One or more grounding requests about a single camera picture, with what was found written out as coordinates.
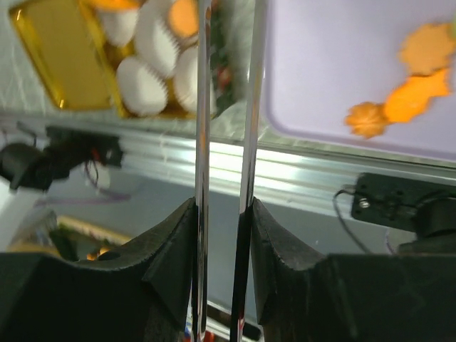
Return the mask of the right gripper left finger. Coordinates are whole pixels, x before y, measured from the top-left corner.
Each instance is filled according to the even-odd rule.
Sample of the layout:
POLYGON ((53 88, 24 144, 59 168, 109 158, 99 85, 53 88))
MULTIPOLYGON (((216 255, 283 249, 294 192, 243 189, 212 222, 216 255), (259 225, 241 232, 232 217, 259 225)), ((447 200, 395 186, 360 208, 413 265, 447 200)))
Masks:
POLYGON ((195 200, 93 261, 1 255, 3 341, 176 341, 185 329, 195 200))

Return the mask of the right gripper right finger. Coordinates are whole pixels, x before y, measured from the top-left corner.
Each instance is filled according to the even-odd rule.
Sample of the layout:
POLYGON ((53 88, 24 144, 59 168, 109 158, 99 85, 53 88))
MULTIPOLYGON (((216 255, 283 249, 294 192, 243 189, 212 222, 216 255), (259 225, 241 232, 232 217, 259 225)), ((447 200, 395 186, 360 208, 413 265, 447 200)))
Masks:
POLYGON ((322 255, 252 207, 256 314, 266 341, 453 341, 455 238, 396 255, 322 255))

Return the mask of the metal tongs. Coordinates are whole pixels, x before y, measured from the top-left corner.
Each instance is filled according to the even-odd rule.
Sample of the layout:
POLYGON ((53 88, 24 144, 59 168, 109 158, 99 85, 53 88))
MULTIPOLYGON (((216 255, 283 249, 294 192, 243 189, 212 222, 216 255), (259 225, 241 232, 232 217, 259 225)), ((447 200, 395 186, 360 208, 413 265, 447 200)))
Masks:
POLYGON ((264 50, 268 1, 256 1, 253 14, 252 50, 247 86, 243 147, 210 142, 211 15, 209 1, 199 2, 199 46, 197 82, 197 138, 195 198, 197 205, 197 253, 193 265, 192 341, 203 341, 207 329, 207 259, 209 234, 210 173, 217 186, 239 182, 239 219, 234 263, 229 339, 241 341, 245 322, 245 301, 249 273, 252 206, 257 158, 261 86, 264 79, 264 50))

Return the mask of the lilac plastic tray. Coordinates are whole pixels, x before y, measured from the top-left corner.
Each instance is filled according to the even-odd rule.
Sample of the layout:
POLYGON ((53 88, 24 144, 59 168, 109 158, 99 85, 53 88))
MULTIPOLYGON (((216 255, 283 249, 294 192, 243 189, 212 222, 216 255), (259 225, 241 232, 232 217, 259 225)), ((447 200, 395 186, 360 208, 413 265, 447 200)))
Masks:
POLYGON ((275 131, 303 140, 454 161, 454 96, 370 140, 344 124, 349 108, 381 103, 405 80, 398 51, 409 33, 454 15, 453 1, 271 1, 265 117, 275 131))

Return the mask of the flower shaped cookie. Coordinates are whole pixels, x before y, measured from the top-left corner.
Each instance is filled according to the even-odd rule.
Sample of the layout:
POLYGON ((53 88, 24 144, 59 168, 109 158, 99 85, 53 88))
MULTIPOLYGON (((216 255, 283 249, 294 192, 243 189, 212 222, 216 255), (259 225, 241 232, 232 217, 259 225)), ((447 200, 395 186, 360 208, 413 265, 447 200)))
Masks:
POLYGON ((452 24, 423 24, 409 33, 402 42, 398 58, 410 76, 429 76, 447 68, 455 53, 452 24))

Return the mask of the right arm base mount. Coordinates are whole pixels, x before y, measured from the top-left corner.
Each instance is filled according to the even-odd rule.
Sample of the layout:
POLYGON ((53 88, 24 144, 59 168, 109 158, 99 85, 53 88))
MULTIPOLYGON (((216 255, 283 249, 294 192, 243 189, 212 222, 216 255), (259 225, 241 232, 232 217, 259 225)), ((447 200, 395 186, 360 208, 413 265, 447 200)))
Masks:
POLYGON ((344 185, 332 198, 333 209, 352 242, 370 254, 343 218, 341 195, 353 198, 351 218, 415 235, 412 242, 400 244, 396 254, 455 253, 454 185, 368 172, 360 174, 354 185, 344 185))

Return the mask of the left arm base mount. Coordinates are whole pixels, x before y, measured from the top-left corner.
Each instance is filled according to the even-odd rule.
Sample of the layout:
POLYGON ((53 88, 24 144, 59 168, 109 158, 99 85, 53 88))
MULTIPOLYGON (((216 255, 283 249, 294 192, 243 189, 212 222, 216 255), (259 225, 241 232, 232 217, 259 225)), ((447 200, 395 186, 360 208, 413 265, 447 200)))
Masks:
POLYGON ((43 149, 12 142, 1 149, 1 177, 11 190, 47 191, 55 180, 65 180, 71 170, 86 162, 119 167, 123 158, 119 137, 67 128, 46 128, 49 144, 43 149))

